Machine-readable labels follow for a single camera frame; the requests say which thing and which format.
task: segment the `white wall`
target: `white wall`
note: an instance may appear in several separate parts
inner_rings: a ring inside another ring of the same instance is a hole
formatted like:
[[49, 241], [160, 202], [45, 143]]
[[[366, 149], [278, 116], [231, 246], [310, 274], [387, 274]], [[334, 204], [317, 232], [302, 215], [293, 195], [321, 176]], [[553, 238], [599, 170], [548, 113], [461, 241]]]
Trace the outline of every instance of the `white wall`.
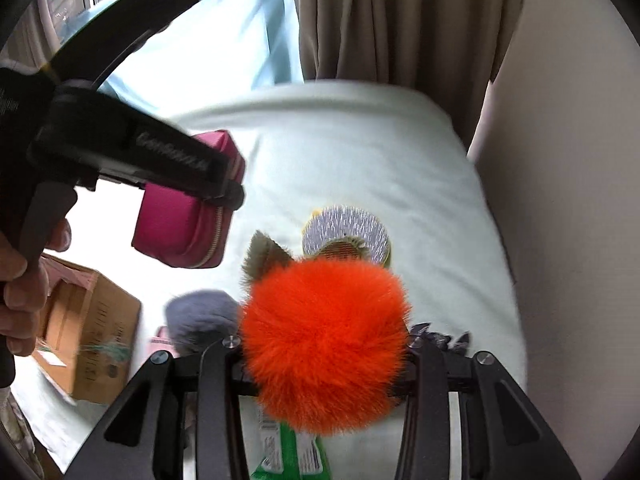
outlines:
[[601, 479], [640, 424], [640, 47], [609, 0], [525, 0], [479, 137], [529, 394]]

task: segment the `finger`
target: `finger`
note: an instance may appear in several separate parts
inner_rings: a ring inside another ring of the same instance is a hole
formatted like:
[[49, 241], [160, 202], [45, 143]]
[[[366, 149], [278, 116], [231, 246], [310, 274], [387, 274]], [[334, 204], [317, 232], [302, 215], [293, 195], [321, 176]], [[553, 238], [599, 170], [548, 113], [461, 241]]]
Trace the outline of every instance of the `finger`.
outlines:
[[8, 337], [6, 339], [6, 347], [13, 355], [18, 357], [29, 357], [36, 348], [36, 338], [14, 339]]
[[0, 305], [0, 334], [15, 339], [28, 339], [35, 336], [38, 328], [37, 312], [16, 312]]
[[4, 304], [13, 311], [37, 312], [47, 301], [49, 277], [42, 263], [4, 286]]
[[0, 233], [0, 282], [10, 282], [21, 276], [27, 268], [27, 260], [16, 251]]
[[47, 244], [47, 249], [57, 251], [59, 253], [66, 251], [71, 245], [71, 225], [65, 219], [58, 222], [58, 225], [53, 229], [51, 238]]

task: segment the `open cardboard box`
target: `open cardboard box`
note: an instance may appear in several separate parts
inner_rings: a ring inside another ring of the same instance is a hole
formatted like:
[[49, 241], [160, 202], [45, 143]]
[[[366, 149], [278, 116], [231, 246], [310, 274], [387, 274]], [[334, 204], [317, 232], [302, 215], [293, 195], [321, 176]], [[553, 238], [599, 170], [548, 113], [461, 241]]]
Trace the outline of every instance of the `open cardboard box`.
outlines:
[[33, 356], [73, 399], [110, 404], [127, 383], [141, 303], [96, 270], [44, 258], [52, 288]]

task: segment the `metal bolt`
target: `metal bolt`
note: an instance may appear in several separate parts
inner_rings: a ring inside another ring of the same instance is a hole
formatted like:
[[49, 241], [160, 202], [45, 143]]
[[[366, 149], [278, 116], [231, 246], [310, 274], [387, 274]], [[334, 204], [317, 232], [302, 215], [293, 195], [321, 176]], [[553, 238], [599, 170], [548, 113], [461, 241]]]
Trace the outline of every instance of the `metal bolt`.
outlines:
[[151, 362], [155, 365], [162, 365], [169, 360], [169, 352], [166, 350], [158, 350], [151, 354]]
[[422, 338], [420, 336], [414, 337], [409, 343], [409, 348], [422, 348]]
[[485, 365], [485, 366], [489, 366], [495, 363], [494, 355], [489, 352], [478, 352], [476, 359], [478, 359], [478, 362], [481, 365]]
[[235, 334], [228, 335], [222, 340], [222, 346], [230, 350], [240, 346], [242, 340]]

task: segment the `fluffy orange ball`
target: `fluffy orange ball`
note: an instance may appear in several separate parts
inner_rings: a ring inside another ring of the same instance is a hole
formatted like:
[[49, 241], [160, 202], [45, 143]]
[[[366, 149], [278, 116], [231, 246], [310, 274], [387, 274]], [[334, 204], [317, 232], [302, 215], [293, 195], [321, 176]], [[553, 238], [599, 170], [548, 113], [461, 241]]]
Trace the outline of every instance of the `fluffy orange ball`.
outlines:
[[303, 260], [252, 286], [241, 320], [258, 401], [295, 430], [332, 434], [386, 415], [403, 366], [400, 280], [359, 260]]

